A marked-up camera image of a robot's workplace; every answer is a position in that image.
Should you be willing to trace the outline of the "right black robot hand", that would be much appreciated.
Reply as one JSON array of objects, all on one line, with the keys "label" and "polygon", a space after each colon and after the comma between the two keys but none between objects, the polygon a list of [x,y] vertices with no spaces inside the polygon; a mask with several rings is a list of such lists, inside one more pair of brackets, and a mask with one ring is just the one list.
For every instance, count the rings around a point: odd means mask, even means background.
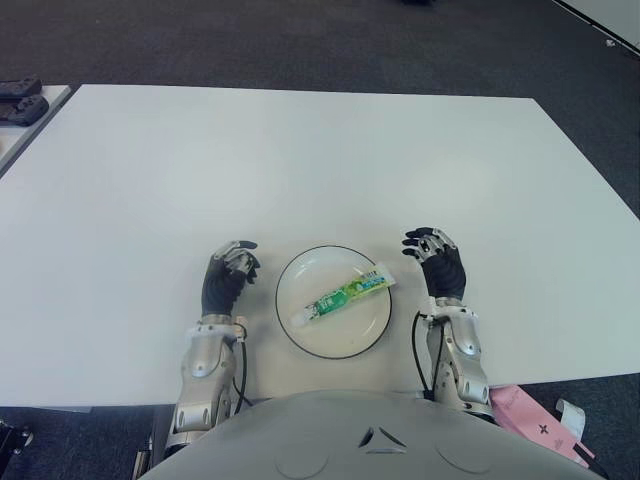
[{"label": "right black robot hand", "polygon": [[443,230],[411,230],[405,233],[402,245],[402,253],[420,265],[430,296],[463,300],[466,272],[457,245]]}]

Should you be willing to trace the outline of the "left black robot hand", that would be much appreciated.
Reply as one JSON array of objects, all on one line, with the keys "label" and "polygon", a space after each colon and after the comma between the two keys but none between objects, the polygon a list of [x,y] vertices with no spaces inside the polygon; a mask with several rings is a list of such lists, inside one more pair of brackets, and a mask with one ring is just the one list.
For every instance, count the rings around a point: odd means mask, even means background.
[{"label": "left black robot hand", "polygon": [[253,251],[257,244],[248,240],[225,243],[210,257],[201,293],[202,316],[230,316],[246,284],[253,284],[260,263]]}]

